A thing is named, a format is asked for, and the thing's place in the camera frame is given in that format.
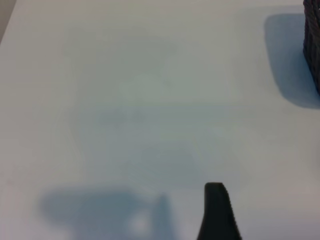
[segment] black object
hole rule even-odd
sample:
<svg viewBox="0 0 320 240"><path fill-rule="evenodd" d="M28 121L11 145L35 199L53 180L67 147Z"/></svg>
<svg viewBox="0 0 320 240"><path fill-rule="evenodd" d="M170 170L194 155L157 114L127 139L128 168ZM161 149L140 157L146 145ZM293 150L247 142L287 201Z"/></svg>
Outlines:
<svg viewBox="0 0 320 240"><path fill-rule="evenodd" d="M303 53L320 94L320 0L304 0Z"/></svg>
<svg viewBox="0 0 320 240"><path fill-rule="evenodd" d="M204 187L204 216L197 240L241 240L227 189L222 183Z"/></svg>

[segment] dark object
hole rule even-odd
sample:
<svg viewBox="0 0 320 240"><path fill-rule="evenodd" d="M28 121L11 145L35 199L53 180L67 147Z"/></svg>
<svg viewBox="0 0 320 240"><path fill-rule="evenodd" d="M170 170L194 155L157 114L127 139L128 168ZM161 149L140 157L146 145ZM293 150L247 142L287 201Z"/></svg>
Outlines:
<svg viewBox="0 0 320 240"><path fill-rule="evenodd" d="M222 183L204 187L204 216L197 240L241 240L228 192Z"/></svg>
<svg viewBox="0 0 320 240"><path fill-rule="evenodd" d="M303 54L311 71L318 94L320 94L320 0L304 0Z"/></svg>

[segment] white surface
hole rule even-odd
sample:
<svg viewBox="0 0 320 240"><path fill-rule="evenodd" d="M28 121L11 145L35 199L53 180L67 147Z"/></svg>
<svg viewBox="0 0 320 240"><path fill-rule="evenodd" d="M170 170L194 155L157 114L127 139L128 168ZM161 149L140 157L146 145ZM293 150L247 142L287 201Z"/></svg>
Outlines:
<svg viewBox="0 0 320 240"><path fill-rule="evenodd" d="M18 0L0 239L194 240L214 181L244 239L320 239L303 27L301 0Z"/></svg>

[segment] dark wicker object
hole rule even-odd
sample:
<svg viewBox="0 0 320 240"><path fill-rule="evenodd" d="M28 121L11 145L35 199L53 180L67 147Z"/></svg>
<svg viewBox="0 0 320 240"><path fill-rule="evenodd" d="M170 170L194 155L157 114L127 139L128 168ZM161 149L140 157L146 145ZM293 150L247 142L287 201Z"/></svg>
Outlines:
<svg viewBox="0 0 320 240"><path fill-rule="evenodd" d="M320 94L320 0L304 0L303 54L310 68L317 92Z"/></svg>

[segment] white table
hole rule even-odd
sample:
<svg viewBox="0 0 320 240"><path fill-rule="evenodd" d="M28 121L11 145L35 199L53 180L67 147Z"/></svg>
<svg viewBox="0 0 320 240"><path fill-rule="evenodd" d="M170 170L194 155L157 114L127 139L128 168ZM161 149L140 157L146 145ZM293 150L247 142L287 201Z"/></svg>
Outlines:
<svg viewBox="0 0 320 240"><path fill-rule="evenodd" d="M1 240L320 239L302 0L18 0L0 45Z"/></svg>

